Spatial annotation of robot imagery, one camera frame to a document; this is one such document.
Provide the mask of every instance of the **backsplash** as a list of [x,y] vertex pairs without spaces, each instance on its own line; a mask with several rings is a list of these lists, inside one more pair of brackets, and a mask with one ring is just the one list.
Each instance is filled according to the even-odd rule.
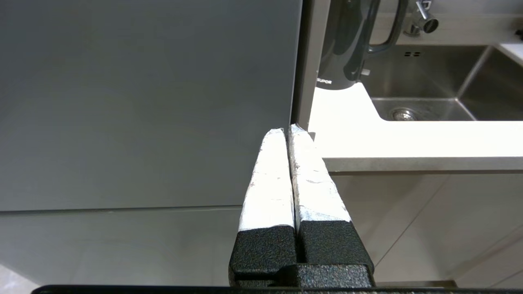
[[[387,39],[394,21],[396,7],[397,0],[381,1],[371,44],[383,43]],[[430,13],[439,20],[439,27],[436,31],[430,34],[422,32],[418,38],[401,34],[397,43],[521,42],[515,36],[515,32],[523,27],[523,0],[434,0]]]
[[[381,1],[379,11],[393,13],[397,0]],[[523,0],[434,0],[430,10],[436,14],[522,14]]]

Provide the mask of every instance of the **white cabinet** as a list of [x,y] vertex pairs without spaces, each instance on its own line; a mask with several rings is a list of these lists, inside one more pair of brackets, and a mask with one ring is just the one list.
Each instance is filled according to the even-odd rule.
[[458,278],[523,225],[522,193],[521,174],[451,175],[383,258],[376,280]]
[[494,285],[493,288],[523,288],[523,270]]
[[378,264],[447,177],[404,174],[332,178],[372,261]]
[[[459,275],[456,284],[462,288],[504,287],[506,281],[523,271],[522,257],[523,227],[520,227],[475,258],[475,265]],[[510,283],[523,288],[523,280],[514,282]]]
[[0,273],[34,285],[227,286],[239,217],[240,209],[1,215]]

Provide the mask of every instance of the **white countertop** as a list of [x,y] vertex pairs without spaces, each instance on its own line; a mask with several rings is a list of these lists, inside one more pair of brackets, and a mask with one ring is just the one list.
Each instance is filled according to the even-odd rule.
[[316,88],[309,132],[330,172],[523,170],[523,121],[385,121],[361,83]]

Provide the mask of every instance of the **chrome faucet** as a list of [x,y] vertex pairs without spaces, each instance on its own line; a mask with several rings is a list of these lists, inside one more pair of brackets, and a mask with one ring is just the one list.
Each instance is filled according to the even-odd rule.
[[431,33],[438,28],[439,21],[428,11],[433,0],[416,0],[410,6],[412,12],[410,19],[405,22],[403,33],[409,37],[419,37],[420,31]]

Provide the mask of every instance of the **gray cabinet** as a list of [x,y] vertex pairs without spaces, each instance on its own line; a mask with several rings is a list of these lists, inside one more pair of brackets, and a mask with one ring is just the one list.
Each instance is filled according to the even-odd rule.
[[16,293],[27,284],[227,286],[240,212],[1,215],[0,279],[13,277]]
[[0,6],[0,210],[242,204],[301,0]]

